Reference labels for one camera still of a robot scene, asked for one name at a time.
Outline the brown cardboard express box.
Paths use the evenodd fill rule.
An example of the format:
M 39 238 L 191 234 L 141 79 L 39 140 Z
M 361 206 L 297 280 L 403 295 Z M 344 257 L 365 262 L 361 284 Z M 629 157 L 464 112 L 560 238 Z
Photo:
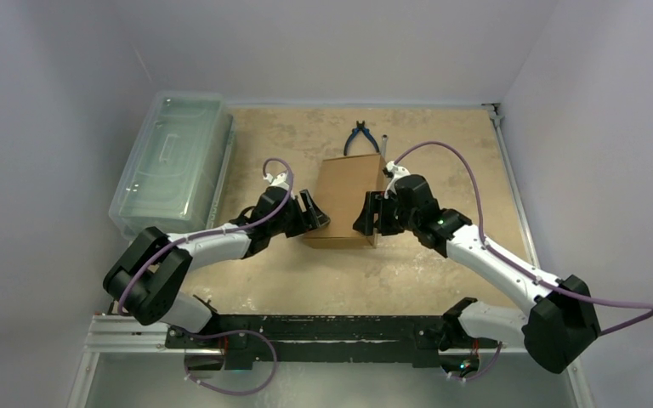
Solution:
M 363 235 L 353 229 L 353 224 L 361 213 L 366 194 L 384 189 L 384 166 L 385 161 L 379 154 L 323 160 L 312 197 L 330 222 L 305 234 L 304 244 L 314 249 L 375 247 L 376 236 Z

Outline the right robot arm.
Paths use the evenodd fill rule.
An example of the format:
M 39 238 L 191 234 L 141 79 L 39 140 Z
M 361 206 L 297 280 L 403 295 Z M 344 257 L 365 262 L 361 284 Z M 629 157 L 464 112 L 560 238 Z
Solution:
M 540 269 L 521 274 L 526 262 L 480 236 L 478 225 L 461 212 L 440 207 L 426 179 L 406 175 L 387 191 L 368 191 L 353 224 L 362 235 L 409 231 L 428 249 L 471 269 L 513 303 L 491 306 L 466 297 L 442 316 L 440 350 L 477 339 L 522 346 L 543 369 L 563 372 L 601 333 L 594 306 L 586 302 L 587 284 L 571 275 L 562 280 Z

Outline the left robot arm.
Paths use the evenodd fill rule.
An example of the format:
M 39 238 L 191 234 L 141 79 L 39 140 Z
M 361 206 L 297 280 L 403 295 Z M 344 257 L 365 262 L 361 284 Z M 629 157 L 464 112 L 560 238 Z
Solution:
M 207 348 L 219 339 L 218 313 L 207 301 L 182 292 L 187 274 L 250 258 L 275 236 L 301 236 L 329 222 L 307 190 L 292 195 L 283 187 L 269 187 L 255 205 L 218 228 L 187 234 L 143 229 L 107 272 L 103 288 L 141 325 L 175 326 L 197 347 Z

